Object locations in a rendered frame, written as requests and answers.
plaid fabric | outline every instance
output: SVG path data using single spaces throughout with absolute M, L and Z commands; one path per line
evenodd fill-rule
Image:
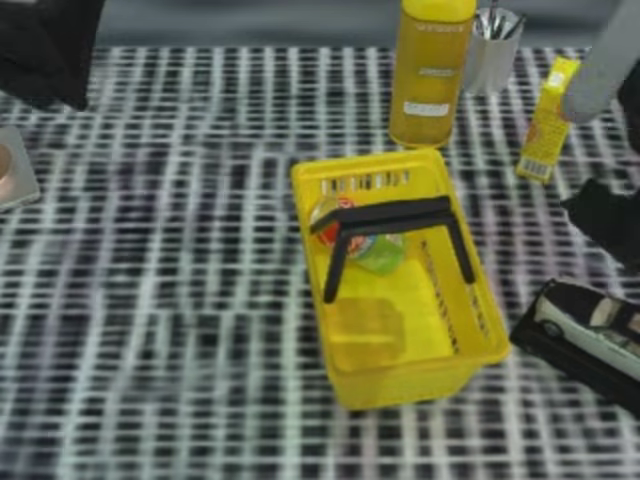
M 590 176 L 640 185 L 618 109 L 548 188 L 514 174 L 554 54 L 463 96 L 444 149 L 511 325 L 552 276 L 640 299 L 559 207 Z M 43 188 L 0 217 L 0 478 L 640 477 L 640 424 L 517 350 L 453 398 L 335 404 L 289 169 L 395 149 L 391 76 L 377 49 L 119 48 L 86 113 L 0 97 Z

table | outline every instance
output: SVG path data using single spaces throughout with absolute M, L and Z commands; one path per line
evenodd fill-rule
M 617 108 L 548 188 L 514 174 L 555 53 L 463 97 L 443 151 L 510 325 L 552 276 L 640 299 L 558 204 L 640 185 Z M 289 169 L 396 148 L 391 52 L 114 48 L 93 73 L 85 113 L 0 97 L 44 192 L 0 217 L 0 478 L 640 478 L 640 424 L 517 349 L 450 399 L 335 404 Z

yellow box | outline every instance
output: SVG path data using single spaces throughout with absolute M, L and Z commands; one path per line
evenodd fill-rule
M 571 124 L 562 116 L 562 98 L 580 67 L 577 60 L 557 57 L 542 86 L 516 173 L 542 183 L 551 180 Z
M 500 311 L 436 150 L 299 164 L 292 180 L 325 365 L 343 406 L 363 410 L 449 396 L 478 368 L 508 354 Z M 461 242 L 446 226 L 409 231 L 396 271 L 378 276 L 347 261 L 337 297 L 326 303 L 335 251 L 311 234 L 310 219 L 328 195 L 365 207 L 444 198 Z M 472 280 L 461 267 L 460 243 Z

black object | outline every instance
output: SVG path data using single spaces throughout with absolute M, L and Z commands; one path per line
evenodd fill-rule
M 87 107 L 105 0 L 0 0 L 0 89 L 36 107 Z
M 564 201 L 569 220 L 631 270 L 640 269 L 640 191 L 615 195 L 594 179 Z
M 539 357 L 612 402 L 640 418 L 640 383 L 611 365 L 595 358 L 561 337 L 551 337 L 535 322 L 536 304 L 544 291 L 538 293 L 526 314 L 511 332 L 511 342 L 527 353 Z
M 351 239 L 358 236 L 405 233 L 444 225 L 449 231 L 465 282 L 475 282 L 464 237 L 448 197 L 339 208 L 317 220 L 311 226 L 311 234 L 317 234 L 334 222 L 338 224 L 338 236 L 324 287 L 325 303 L 333 303 L 336 299 Z
M 627 119 L 629 143 L 640 153 L 640 62 L 622 84 L 618 91 L 618 100 Z

barcode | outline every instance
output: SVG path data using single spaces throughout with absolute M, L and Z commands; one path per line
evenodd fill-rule
M 520 161 L 520 170 L 529 175 L 533 175 L 535 177 L 547 179 L 547 177 L 551 174 L 551 170 L 553 167 L 549 165 L 544 165 L 542 163 L 538 163 L 534 160 L 529 160 L 528 158 L 523 158 Z

